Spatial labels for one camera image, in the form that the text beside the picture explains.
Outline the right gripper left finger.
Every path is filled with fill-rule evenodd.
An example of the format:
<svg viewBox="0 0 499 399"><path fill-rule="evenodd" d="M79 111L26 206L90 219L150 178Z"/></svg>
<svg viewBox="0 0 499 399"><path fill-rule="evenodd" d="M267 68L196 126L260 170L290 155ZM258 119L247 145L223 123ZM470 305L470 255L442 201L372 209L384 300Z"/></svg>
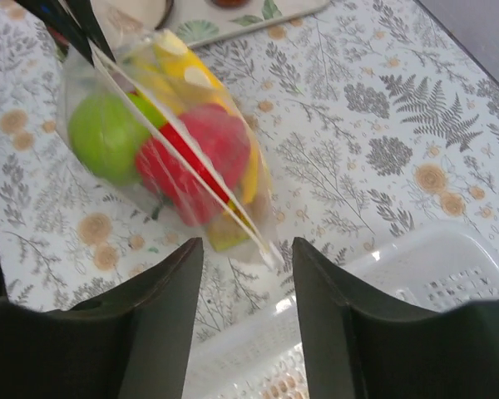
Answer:
<svg viewBox="0 0 499 399"><path fill-rule="evenodd" d="M0 398L180 398L203 269L200 239L62 311L0 297Z"/></svg>

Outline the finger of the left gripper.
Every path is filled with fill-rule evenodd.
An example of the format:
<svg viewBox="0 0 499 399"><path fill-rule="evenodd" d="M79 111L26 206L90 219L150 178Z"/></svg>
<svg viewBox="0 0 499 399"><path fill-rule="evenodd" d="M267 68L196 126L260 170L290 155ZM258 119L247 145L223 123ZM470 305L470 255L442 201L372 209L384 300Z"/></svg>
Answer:
<svg viewBox="0 0 499 399"><path fill-rule="evenodd" d="M16 3L64 36L69 44L94 66L87 35L58 1L16 0Z"/></svg>
<svg viewBox="0 0 499 399"><path fill-rule="evenodd" d="M100 49L112 61L115 61L113 52L101 29L93 6L90 0L66 0L71 15L75 18L83 35L90 40L98 49Z"/></svg>

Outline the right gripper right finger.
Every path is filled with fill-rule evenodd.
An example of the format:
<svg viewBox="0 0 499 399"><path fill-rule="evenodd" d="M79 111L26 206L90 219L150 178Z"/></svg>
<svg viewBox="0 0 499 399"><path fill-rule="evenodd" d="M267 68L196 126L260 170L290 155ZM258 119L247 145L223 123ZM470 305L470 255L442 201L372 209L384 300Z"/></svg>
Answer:
<svg viewBox="0 0 499 399"><path fill-rule="evenodd" d="M444 313L405 303L293 242L312 398L499 398L499 300Z"/></svg>

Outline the clear zip top bag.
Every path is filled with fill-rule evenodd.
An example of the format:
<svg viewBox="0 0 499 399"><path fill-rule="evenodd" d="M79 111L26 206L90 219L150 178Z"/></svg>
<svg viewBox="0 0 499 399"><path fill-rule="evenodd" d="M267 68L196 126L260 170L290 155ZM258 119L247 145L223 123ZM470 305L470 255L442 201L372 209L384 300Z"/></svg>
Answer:
<svg viewBox="0 0 499 399"><path fill-rule="evenodd" d="M151 133L150 139L141 146L135 158L141 180L133 185L114 186L97 178L119 191L151 218L164 224L185 227L204 237L211 248L207 227L218 216L228 214L247 233L249 239L222 252L212 248L216 253L242 263L263 264L270 268L282 264L283 257L273 220L271 178L260 146L257 195L269 197L271 210L261 229L249 217L246 204L240 202L239 193L231 190L216 170L215 165L219 161L211 161L203 151L201 145L205 142L205 135L212 133L213 127L195 121L188 114L177 116L133 76L130 64L126 61L128 54L133 47L155 33L138 33L127 37L114 51L115 61L93 48L94 66L77 50L69 51L62 68L62 88L58 102L60 137L72 151L67 125L80 102L97 92L119 96L126 108Z"/></svg>

